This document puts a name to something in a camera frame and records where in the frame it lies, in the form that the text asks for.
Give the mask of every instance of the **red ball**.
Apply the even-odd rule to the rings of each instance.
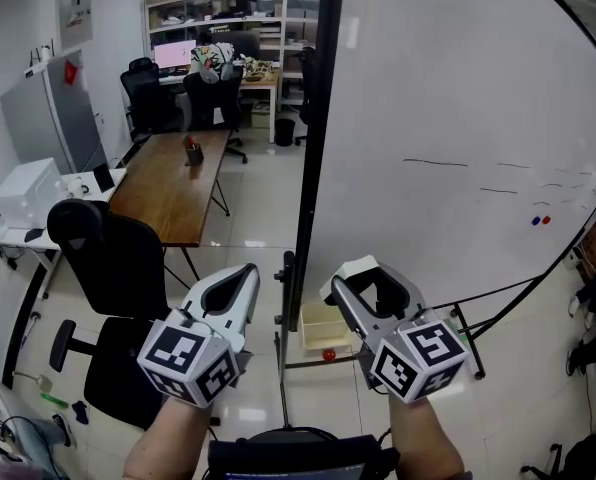
[[[336,359],[336,351],[333,348],[328,348],[322,351],[322,358],[325,361],[333,361]]]

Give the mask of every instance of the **pen holder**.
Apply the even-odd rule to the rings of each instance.
[[[190,148],[187,144],[185,144],[185,152],[187,153],[188,159],[185,165],[195,167],[196,165],[200,165],[205,159],[199,144],[196,144],[195,148]]]

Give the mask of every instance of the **gray refrigerator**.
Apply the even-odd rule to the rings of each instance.
[[[73,67],[77,70],[70,80]],[[62,174],[91,171],[107,163],[80,51],[54,57],[0,101],[21,163],[51,157]]]

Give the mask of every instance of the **whiteboard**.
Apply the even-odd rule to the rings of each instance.
[[[303,301],[366,254],[431,305],[504,288],[595,206],[596,49],[554,0],[343,0]]]

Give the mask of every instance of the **chair armrest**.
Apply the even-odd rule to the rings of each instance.
[[[69,352],[69,342],[71,341],[75,330],[76,322],[73,320],[65,320],[56,333],[54,344],[51,347],[51,354],[49,355],[49,365],[57,372],[62,371],[67,352]]]

